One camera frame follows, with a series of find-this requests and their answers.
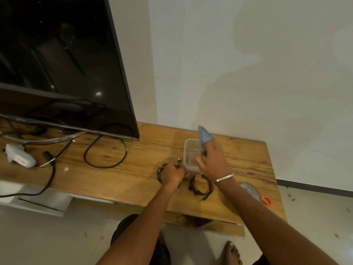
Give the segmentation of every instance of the plastic container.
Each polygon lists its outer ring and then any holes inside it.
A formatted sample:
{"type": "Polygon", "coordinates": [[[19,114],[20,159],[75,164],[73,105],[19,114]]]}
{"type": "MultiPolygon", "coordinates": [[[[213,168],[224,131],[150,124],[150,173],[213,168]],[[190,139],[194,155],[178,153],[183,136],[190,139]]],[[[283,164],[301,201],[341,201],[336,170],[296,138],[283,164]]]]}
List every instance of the plastic container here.
{"type": "Polygon", "coordinates": [[[200,172],[196,157],[200,156],[200,142],[195,138],[188,138],[184,143],[184,158],[183,164],[188,172],[200,172]]]}

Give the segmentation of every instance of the orange ring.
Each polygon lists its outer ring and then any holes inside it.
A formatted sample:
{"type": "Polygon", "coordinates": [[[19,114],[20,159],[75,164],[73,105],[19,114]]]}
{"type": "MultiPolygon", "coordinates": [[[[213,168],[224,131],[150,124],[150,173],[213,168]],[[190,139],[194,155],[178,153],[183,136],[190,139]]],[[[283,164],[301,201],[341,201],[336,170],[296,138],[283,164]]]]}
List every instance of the orange ring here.
{"type": "Polygon", "coordinates": [[[262,201],[264,202],[264,205],[266,205],[266,206],[272,205],[272,200],[270,198],[268,198],[267,196],[262,196],[262,201]]]}

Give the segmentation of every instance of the white wall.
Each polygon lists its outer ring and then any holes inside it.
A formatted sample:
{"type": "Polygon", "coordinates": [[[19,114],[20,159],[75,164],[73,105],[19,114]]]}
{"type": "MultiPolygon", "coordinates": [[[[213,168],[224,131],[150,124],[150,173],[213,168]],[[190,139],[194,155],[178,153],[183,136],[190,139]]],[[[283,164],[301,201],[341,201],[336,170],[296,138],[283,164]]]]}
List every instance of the white wall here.
{"type": "Polygon", "coordinates": [[[353,190],[353,0],[110,0],[139,121],[265,141],[353,190]]]}

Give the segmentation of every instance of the silver bracelet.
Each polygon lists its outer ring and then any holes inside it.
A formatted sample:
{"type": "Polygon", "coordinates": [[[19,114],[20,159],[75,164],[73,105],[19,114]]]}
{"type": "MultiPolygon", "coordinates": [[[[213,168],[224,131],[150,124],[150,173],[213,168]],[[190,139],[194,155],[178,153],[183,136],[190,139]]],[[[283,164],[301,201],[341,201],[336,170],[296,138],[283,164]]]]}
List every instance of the silver bracelet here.
{"type": "Polygon", "coordinates": [[[225,177],[223,177],[223,178],[217,179],[216,182],[220,182],[220,181],[222,181],[222,180],[224,180],[224,179],[231,178],[232,176],[234,176],[234,175],[233,175],[233,174],[227,175],[227,176],[225,176],[225,177]]]}

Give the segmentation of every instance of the flat screen tv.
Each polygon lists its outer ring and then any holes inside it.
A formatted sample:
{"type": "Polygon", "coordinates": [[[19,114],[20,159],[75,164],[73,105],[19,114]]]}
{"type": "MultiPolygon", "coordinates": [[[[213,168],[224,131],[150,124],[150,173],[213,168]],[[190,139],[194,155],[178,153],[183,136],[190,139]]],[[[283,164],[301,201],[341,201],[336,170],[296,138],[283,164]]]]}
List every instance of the flat screen tv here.
{"type": "Polygon", "coordinates": [[[139,139],[108,0],[0,0],[0,116],[139,139]]]}

